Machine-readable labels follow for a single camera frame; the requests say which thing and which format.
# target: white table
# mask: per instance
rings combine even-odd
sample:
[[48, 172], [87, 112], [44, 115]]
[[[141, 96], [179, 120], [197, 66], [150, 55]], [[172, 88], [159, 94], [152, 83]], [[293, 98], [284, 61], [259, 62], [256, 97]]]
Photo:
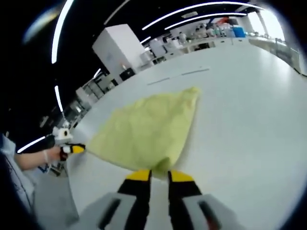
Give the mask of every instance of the white table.
[[[205, 68], [210, 70], [181, 76]], [[144, 70], [94, 105], [76, 127], [75, 141], [89, 140], [116, 108], [191, 86], [202, 94], [176, 168], [192, 175], [203, 194], [233, 210], [247, 229], [277, 229], [307, 181], [307, 79], [261, 48], [211, 48]], [[78, 212], [116, 191], [128, 173], [89, 153], [70, 157]], [[166, 182], [154, 179], [151, 196], [146, 229], [171, 229]]]

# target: yellow cloth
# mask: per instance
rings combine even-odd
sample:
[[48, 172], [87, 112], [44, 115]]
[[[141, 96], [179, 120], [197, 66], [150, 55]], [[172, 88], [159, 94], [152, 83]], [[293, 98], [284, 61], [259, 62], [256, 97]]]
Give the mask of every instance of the yellow cloth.
[[99, 158], [128, 169], [168, 170], [178, 160], [199, 90], [140, 99], [116, 110], [87, 144]]

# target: led light strip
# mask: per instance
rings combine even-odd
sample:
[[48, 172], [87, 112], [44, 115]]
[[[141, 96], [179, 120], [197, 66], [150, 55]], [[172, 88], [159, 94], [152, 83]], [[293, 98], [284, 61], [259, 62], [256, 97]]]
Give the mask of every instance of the led light strip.
[[146, 41], [148, 41], [149, 39], [151, 39], [152, 37], [147, 37], [147, 38], [145, 38], [143, 41], [141, 41], [141, 44], [143, 44], [144, 42], [146, 42]]
[[54, 64], [57, 62], [57, 55], [58, 55], [58, 46], [59, 46], [59, 36], [61, 34], [62, 26], [64, 24], [64, 20], [66, 18], [66, 15], [71, 8], [71, 5], [74, 0], [67, 0], [61, 14], [59, 15], [59, 19], [56, 25], [56, 29], [54, 31], [53, 35], [53, 42], [52, 42], [52, 52], [51, 52], [51, 63]]
[[105, 21], [104, 25], [106, 25], [111, 18], [113, 18], [113, 16], [122, 8], [124, 7], [130, 0], [125, 0], [120, 6], [117, 7], [116, 10], [114, 10], [114, 12], [107, 18], [107, 20]]
[[180, 24], [183, 24], [183, 23], [187, 23], [189, 21], [193, 21], [193, 20], [196, 20], [196, 19], [199, 19], [199, 18], [208, 18], [208, 17], [214, 17], [214, 16], [226, 16], [226, 15], [239, 15], [239, 16], [246, 16], [247, 14], [246, 13], [212, 13], [212, 14], [207, 14], [207, 15], [203, 15], [203, 16], [198, 16], [198, 17], [195, 17], [195, 18], [190, 18], [190, 19], [186, 19], [184, 21], [181, 21], [181, 22], [178, 22], [176, 24], [173, 24], [173, 25], [170, 25], [168, 26], [167, 28], [165, 28], [164, 30], [168, 30], [172, 27], [175, 27], [177, 25], [180, 25]]
[[56, 96], [57, 96], [57, 101], [58, 101], [59, 109], [60, 109], [60, 111], [63, 113], [63, 107], [62, 107], [61, 99], [60, 99], [60, 97], [59, 97], [59, 87], [58, 87], [58, 86], [55, 86], [55, 87], [54, 87], [54, 91], [56, 92]]
[[187, 10], [190, 10], [190, 9], [193, 9], [193, 8], [196, 8], [196, 7], [201, 7], [201, 6], [209, 6], [209, 5], [220, 5], [220, 4], [229, 4], [229, 5], [240, 5], [240, 6], [248, 6], [248, 7], [253, 7], [253, 8], [257, 8], [257, 9], [261, 9], [261, 10], [264, 10], [262, 7], [259, 7], [259, 6], [254, 6], [252, 4], [248, 4], [248, 3], [241, 3], [241, 2], [233, 2], [233, 1], [216, 1], [216, 2], [207, 2], [207, 3], [201, 3], [201, 4], [197, 4], [197, 5], [193, 5], [193, 6], [188, 6], [188, 7], [185, 7], [185, 8], [182, 8], [180, 10], [177, 10], [177, 11], [174, 11], [174, 12], [171, 12], [169, 14], [166, 14], [164, 15], [163, 17], [161, 18], [158, 18], [157, 20], [149, 23], [147, 26], [143, 27], [142, 30], [146, 30], [147, 28], [149, 28], [150, 26], [156, 24], [157, 22], [169, 17], [169, 16], [172, 16], [176, 13], [179, 13], [179, 12], [183, 12], [183, 11], [187, 11]]
[[94, 78], [96, 78], [96, 77], [98, 76], [98, 74], [99, 74], [100, 70], [101, 70], [101, 69], [97, 70], [97, 72], [95, 73], [95, 75], [94, 75], [93, 79], [94, 79]]
[[34, 145], [34, 144], [40, 142], [41, 140], [43, 140], [43, 139], [45, 139], [45, 138], [46, 138], [46, 137], [41, 137], [41, 138], [39, 138], [39, 139], [37, 139], [37, 140], [32, 141], [31, 143], [29, 143], [29, 144], [23, 146], [21, 149], [19, 149], [19, 150], [17, 151], [17, 153], [21, 153], [22, 151], [26, 150], [26, 149], [29, 148], [30, 146], [32, 146], [32, 145]]

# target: black ceiling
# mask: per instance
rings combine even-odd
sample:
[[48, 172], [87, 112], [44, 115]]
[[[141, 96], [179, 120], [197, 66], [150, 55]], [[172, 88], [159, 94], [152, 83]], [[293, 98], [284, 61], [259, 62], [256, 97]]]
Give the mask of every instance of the black ceiling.
[[[104, 28], [104, 21], [123, 0], [74, 0], [63, 25], [58, 61], [51, 64], [51, 47], [57, 19], [47, 24], [41, 32], [26, 45], [22, 37], [26, 29], [44, 11], [61, 8], [62, 0], [14, 1], [7, 8], [14, 12], [9, 20], [6, 43], [6, 85], [5, 110], [11, 109], [17, 119], [28, 124], [36, 124], [56, 105], [55, 84], [59, 85], [62, 102], [68, 104], [75, 96], [75, 90], [93, 77], [98, 68], [103, 68], [92, 51], [95, 38]], [[155, 19], [190, 5], [210, 2], [204, 0], [130, 0], [122, 7], [106, 26], [127, 23], [140, 40], [163, 34], [164, 28], [182, 21], [181, 15], [197, 11], [199, 15], [234, 12], [236, 5], [205, 6], [173, 15], [152, 27], [142, 28]]]

